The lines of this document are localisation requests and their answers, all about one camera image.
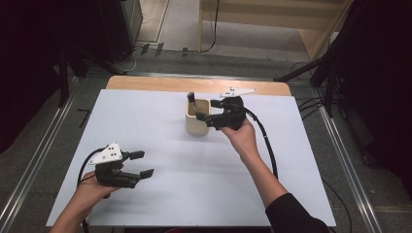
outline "black sleeve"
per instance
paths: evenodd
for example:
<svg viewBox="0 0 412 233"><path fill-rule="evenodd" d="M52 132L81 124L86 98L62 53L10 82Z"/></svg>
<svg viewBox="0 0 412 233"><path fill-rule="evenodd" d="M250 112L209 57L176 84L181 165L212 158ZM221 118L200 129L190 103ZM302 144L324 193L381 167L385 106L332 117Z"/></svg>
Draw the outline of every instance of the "black sleeve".
<svg viewBox="0 0 412 233"><path fill-rule="evenodd" d="M321 220L311 217L290 193L274 200L266 208L266 215L275 233L329 232L327 226Z"/></svg>

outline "cup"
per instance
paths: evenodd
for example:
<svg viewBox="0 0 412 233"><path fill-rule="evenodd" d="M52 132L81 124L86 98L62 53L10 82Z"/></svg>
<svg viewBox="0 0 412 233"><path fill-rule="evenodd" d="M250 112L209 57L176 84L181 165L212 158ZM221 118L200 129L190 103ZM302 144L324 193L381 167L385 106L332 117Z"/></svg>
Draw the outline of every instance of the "cup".
<svg viewBox="0 0 412 233"><path fill-rule="evenodd" d="M209 115L211 112L210 100L195 99L194 105L199 113ZM209 132L205 121L196 119L196 113L191 102L186 103L186 130L189 134L202 136Z"/></svg>

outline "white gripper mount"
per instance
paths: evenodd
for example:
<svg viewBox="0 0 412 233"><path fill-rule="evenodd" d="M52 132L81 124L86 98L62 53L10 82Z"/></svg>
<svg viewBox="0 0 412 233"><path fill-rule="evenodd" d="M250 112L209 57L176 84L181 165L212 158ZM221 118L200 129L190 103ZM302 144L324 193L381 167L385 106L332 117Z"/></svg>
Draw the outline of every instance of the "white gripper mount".
<svg viewBox="0 0 412 233"><path fill-rule="evenodd" d="M221 97L237 97L237 96L241 96L241 95L244 95L244 94L250 94L250 93L253 93L253 92L257 92L257 91L258 91L257 89L231 87L225 93L221 93Z"/></svg>
<svg viewBox="0 0 412 233"><path fill-rule="evenodd" d="M91 160L88 161L89 165L108 163L121 160L121 150L118 143L114 142L107 148L97 153Z"/></svg>

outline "white table surface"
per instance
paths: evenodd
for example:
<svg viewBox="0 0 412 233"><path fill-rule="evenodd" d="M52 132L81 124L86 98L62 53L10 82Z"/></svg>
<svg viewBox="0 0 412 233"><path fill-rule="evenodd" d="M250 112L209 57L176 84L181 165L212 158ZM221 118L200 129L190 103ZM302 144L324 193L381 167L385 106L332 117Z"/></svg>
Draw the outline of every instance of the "white table surface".
<svg viewBox="0 0 412 233"><path fill-rule="evenodd" d="M195 94L196 98L221 99L219 94ZM335 226L294 98L242 98L266 129L281 183L311 216ZM202 137L186 131L186 102L186 92L101 90L47 226L54 224L70 200L85 158L113 142L123 151L146 152L144 158L126 160L124 172L138 174L154 168L154 175L101 201L87 218L90 225L270 225L253 180L225 135L214 128ZM260 154L271 168L261 132L253 124ZM85 172L92 170L94 166L87 165Z"/></svg>

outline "black stand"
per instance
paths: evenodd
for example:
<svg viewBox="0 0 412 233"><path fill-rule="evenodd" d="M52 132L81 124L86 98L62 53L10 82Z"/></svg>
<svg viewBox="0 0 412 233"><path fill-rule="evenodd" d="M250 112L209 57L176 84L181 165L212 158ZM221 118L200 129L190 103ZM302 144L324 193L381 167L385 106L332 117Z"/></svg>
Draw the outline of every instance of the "black stand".
<svg viewBox="0 0 412 233"><path fill-rule="evenodd" d="M114 67L110 66L100 58L94 56L93 54L82 48L75 46L61 48L58 63L60 77L60 102L58 104L59 108L64 105L70 94L67 65L70 65L76 76L85 77L87 75L88 70L85 63L82 61L82 56L109 71L112 75L124 75L124 73L119 72Z"/></svg>
<svg viewBox="0 0 412 233"><path fill-rule="evenodd" d="M290 74L285 75L284 77L274 78L273 82L285 83L305 72L317 68L315 74L310 80L310 84L318 87L321 86L327 79L325 108L329 116L332 117L331 102L333 89L336 82L336 75L338 72L337 64L339 64L339 54L341 53L340 50L344 50L345 42L347 42L350 37L354 37L354 35L352 35L353 28L356 25L356 22L362 17L362 13L365 9L367 9L367 4L363 4L361 1L354 1L342 29L334 42L327 49L326 53L322 57L291 72Z"/></svg>

